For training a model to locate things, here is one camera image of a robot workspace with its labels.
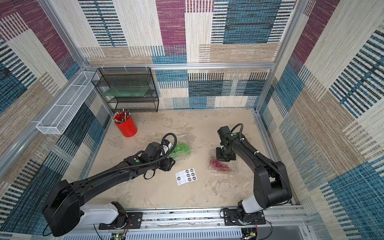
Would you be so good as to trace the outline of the clear box green grapes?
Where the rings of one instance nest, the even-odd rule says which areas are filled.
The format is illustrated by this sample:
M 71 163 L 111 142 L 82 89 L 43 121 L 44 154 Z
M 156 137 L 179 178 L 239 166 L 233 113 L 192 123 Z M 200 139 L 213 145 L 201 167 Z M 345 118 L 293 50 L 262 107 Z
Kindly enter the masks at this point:
M 187 135 L 177 136 L 177 144 L 175 149 L 169 155 L 170 158 L 175 161 L 181 161 L 188 158 L 192 153 L 192 146 L 190 144 L 189 138 Z

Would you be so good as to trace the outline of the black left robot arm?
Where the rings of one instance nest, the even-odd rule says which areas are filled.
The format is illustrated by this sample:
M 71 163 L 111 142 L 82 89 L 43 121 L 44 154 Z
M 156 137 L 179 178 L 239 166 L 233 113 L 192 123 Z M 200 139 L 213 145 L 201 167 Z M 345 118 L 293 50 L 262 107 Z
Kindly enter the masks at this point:
M 118 202 L 89 205 L 88 201 L 106 190 L 145 175 L 147 171 L 171 170 L 175 161 L 169 157 L 175 145 L 167 140 L 150 143 L 144 151 L 125 158 L 118 165 L 84 180 L 57 183 L 43 206 L 43 216 L 54 237 L 63 236 L 81 225 L 111 225 L 125 228 L 128 215 Z

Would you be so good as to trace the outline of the white sticker sheet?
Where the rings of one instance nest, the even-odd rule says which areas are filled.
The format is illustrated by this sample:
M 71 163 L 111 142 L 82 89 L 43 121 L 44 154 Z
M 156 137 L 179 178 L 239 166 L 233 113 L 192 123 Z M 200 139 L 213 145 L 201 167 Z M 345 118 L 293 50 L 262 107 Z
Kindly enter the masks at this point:
M 186 169 L 175 174 L 178 186 L 196 181 L 197 175 L 194 168 Z

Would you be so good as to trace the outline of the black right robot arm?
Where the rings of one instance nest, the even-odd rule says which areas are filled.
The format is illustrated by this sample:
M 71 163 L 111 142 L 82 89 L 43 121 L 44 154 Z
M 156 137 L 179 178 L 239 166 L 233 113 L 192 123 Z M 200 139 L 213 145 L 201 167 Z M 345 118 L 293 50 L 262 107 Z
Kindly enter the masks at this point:
M 220 215 L 227 226 L 265 224 L 265 209 L 286 204 L 292 198 L 286 166 L 253 147 L 243 135 L 243 128 L 240 123 L 232 129 L 225 126 L 218 130 L 221 146 L 216 148 L 216 159 L 231 162 L 239 156 L 254 174 L 252 195 L 239 201 L 236 209 L 222 209 Z

